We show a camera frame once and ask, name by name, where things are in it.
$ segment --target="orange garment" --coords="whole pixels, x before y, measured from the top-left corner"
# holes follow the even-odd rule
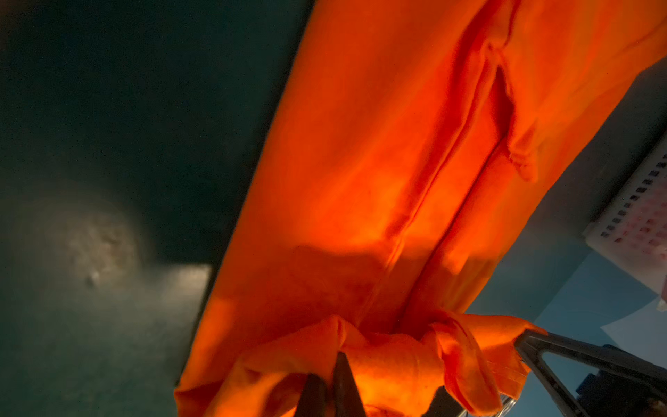
[[[371,345],[398,332],[431,359],[441,349],[444,368],[427,374],[469,378],[446,386],[473,412],[500,406],[494,386],[518,396],[523,377],[499,382],[525,372],[508,319],[459,326],[443,311],[466,310],[637,73],[667,54],[666,18],[664,0],[319,0],[176,390],[180,415],[280,415],[261,398],[286,373],[329,377],[329,356],[297,364],[314,343],[304,328],[332,315]],[[288,334],[289,366],[266,353]],[[273,382],[220,414],[243,398],[229,385],[250,349],[267,368],[244,378]],[[364,358],[356,378],[375,369]],[[489,379],[490,362],[512,371]]]

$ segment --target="orange shirt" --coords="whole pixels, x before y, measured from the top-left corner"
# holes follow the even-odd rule
[[[666,19],[664,0],[319,0],[176,390],[180,415],[287,412],[298,384],[285,375],[330,379],[329,351],[350,348],[332,328],[359,352],[399,340],[473,412],[491,414],[498,390],[518,396],[512,342],[530,325],[444,312],[466,310],[634,77],[667,54]],[[336,336],[303,339],[309,326]],[[394,333],[411,338],[381,336]],[[316,346],[329,353],[304,359]],[[437,384],[401,361],[373,382],[373,357],[351,358],[365,404],[425,411]],[[364,394],[397,375],[423,385],[414,407]]]

